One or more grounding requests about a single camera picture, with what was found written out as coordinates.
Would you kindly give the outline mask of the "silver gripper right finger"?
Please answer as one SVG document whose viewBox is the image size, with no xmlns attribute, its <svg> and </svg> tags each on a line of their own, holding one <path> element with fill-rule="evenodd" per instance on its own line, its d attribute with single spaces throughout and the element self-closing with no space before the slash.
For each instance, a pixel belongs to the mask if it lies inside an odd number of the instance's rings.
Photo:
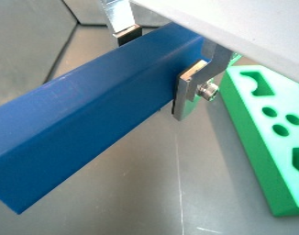
<svg viewBox="0 0 299 235">
<path fill-rule="evenodd" d="M 217 86 L 212 79 L 228 67 L 232 51 L 209 39 L 201 44 L 202 60 L 197 60 L 177 75 L 174 97 L 172 101 L 172 116 L 181 121 L 192 112 L 200 98 L 212 101 Z"/>
</svg>

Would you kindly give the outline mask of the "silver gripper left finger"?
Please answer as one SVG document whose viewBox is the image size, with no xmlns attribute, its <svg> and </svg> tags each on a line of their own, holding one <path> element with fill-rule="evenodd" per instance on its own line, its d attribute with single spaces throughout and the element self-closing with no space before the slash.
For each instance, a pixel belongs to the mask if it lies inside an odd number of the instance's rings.
<svg viewBox="0 0 299 235">
<path fill-rule="evenodd" d="M 98 0 L 116 47 L 141 36 L 128 0 Z"/>
</svg>

